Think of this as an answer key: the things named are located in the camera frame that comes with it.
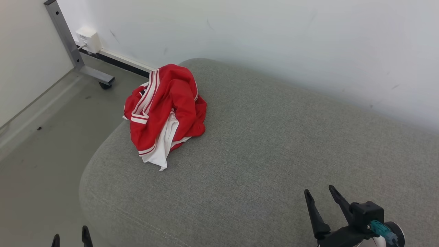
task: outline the gray upholstered surface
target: gray upholstered surface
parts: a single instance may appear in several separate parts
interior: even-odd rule
[[[313,247],[303,190],[337,229],[346,222],[333,184],[349,202],[381,205],[406,246],[437,246],[437,136],[245,69],[182,65],[208,103],[204,135],[159,172],[142,163],[123,122],[84,171],[82,208],[110,243]]]

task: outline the caster wheel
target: caster wheel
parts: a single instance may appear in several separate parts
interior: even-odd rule
[[[102,82],[99,82],[99,85],[101,86],[102,89],[107,90],[109,88],[111,88],[112,85],[107,85],[107,84],[103,84]]]

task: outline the white plug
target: white plug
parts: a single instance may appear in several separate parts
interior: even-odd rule
[[[76,36],[80,46],[87,45],[87,50],[91,53],[97,53],[102,49],[101,41],[97,36],[96,30],[89,27],[82,27],[76,31]]]

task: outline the teal connector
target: teal connector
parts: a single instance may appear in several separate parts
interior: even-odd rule
[[[396,234],[394,234],[387,226],[377,220],[371,221],[371,230],[374,233],[382,236],[390,245],[394,245],[398,242],[398,237]]]

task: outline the gray metal bar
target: gray metal bar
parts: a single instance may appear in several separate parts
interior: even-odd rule
[[[76,46],[72,34],[68,29],[67,23],[65,22],[64,16],[62,15],[61,9],[59,8],[58,2],[56,0],[48,0],[44,3],[44,5],[46,6],[47,12],[49,13],[50,18],[55,25],[56,31],[61,38],[61,41],[75,67],[75,70],[82,74],[94,77],[103,84],[111,86],[111,83],[114,81],[114,76],[110,76],[104,72],[85,66],[81,53]]]

